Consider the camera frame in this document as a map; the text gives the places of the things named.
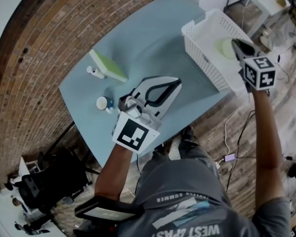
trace light blue table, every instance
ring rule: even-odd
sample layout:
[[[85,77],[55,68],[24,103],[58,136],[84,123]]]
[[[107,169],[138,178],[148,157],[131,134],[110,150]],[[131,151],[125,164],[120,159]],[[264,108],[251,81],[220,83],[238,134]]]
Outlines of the light blue table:
[[[162,119],[160,136],[142,153],[153,150],[201,116],[222,99],[200,68],[187,55],[181,27],[204,11],[190,0],[155,0],[109,32],[94,49],[113,59],[128,77],[126,83],[98,79],[86,72],[94,61],[87,54],[60,85],[62,97],[88,147],[104,166],[114,146],[112,130],[117,111],[96,108],[96,99],[108,96],[115,107],[121,96],[145,77],[172,76],[182,80],[182,90]]]

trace white table leg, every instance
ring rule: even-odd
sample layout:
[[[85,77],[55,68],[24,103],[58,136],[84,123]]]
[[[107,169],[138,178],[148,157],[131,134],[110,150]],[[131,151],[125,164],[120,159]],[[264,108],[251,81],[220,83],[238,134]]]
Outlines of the white table leg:
[[[250,31],[247,35],[251,38],[253,34],[263,25],[263,23],[267,20],[269,14],[267,12],[263,12],[259,19],[255,22],[255,24],[251,27]]]

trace office chair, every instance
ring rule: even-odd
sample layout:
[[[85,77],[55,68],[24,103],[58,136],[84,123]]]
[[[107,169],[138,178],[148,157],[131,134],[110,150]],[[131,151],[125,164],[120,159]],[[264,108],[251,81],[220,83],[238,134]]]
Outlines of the office chair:
[[[48,168],[24,175],[18,190],[25,204],[30,209],[48,213],[63,198],[66,203],[72,203],[84,187],[91,184],[85,171],[98,174],[85,167],[88,156],[89,152],[80,161],[73,150],[62,149]]]

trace black device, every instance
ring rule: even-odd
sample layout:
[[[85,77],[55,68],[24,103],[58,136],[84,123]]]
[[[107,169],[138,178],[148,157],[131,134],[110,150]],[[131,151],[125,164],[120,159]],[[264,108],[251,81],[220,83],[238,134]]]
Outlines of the black device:
[[[140,217],[143,206],[136,206],[112,200],[102,196],[94,196],[84,204],[75,208],[75,216],[88,219],[94,223],[120,224],[133,217]]]

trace leg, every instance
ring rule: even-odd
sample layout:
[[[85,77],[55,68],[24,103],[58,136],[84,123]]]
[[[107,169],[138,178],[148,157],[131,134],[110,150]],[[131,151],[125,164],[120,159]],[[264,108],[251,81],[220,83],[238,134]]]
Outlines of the leg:
[[[253,34],[256,33],[256,31],[263,25],[263,23],[267,20],[268,18],[268,13],[263,12],[262,15],[259,17],[259,19],[256,21],[256,23],[251,27],[250,31],[247,33],[248,37],[252,37]]]
[[[186,127],[182,134],[181,143],[178,146],[181,159],[190,158],[199,160],[205,164],[219,179],[219,173],[215,162],[202,146],[192,141],[193,137],[192,128],[190,126]]]
[[[137,187],[135,190],[135,193],[137,194],[140,187],[142,186],[144,180],[148,177],[148,175],[151,173],[153,169],[155,169],[157,166],[161,165],[164,162],[169,161],[169,155],[165,152],[159,152],[155,151],[153,152],[151,160],[149,160],[143,167],[141,176],[138,180]]]

